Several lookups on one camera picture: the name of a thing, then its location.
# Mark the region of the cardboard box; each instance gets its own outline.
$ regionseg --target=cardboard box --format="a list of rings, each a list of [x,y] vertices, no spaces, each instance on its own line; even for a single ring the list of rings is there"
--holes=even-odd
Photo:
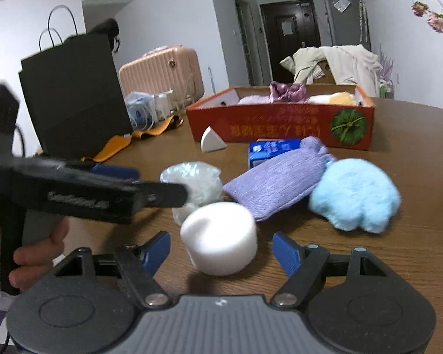
[[[255,142],[258,139],[288,139],[315,136],[331,148],[367,150],[374,124],[374,103],[355,85],[314,84],[309,96],[349,92],[362,106],[274,103],[238,105],[250,95],[269,96],[268,87],[236,87],[202,99],[187,108],[196,142],[206,128],[225,142]]]

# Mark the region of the orange strap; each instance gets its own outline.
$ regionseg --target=orange strap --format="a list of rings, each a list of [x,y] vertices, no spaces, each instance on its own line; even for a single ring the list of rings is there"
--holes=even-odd
[[[97,163],[105,162],[115,156],[118,152],[121,152],[123,149],[127,148],[131,144],[132,138],[140,140],[144,135],[160,136],[166,130],[179,128],[183,123],[184,119],[182,117],[172,115],[171,117],[166,118],[156,128],[152,128],[144,132],[133,132],[131,137],[113,136],[99,154],[97,154],[94,158],[84,157],[82,158],[82,161],[93,161]]]

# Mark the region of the refrigerator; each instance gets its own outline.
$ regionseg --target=refrigerator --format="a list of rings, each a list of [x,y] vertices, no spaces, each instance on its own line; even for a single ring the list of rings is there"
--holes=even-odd
[[[350,4],[341,12],[335,7],[337,1],[325,0],[332,45],[363,45],[371,51],[371,35],[364,3],[360,0],[347,0],[346,4]]]

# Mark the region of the black shopping bag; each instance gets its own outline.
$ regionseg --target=black shopping bag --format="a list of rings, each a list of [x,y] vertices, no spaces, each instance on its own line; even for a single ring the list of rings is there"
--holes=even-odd
[[[133,131],[107,36],[70,37],[22,60],[19,74],[46,154],[93,157],[112,136]]]

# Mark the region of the screw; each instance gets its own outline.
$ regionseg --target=screw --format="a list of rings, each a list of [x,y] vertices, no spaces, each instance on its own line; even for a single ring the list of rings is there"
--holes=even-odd
[[[166,294],[153,293],[149,294],[144,301],[149,306],[163,306],[169,301],[169,298]]]
[[[274,302],[278,306],[293,306],[297,303],[297,297],[290,293],[277,294]]]

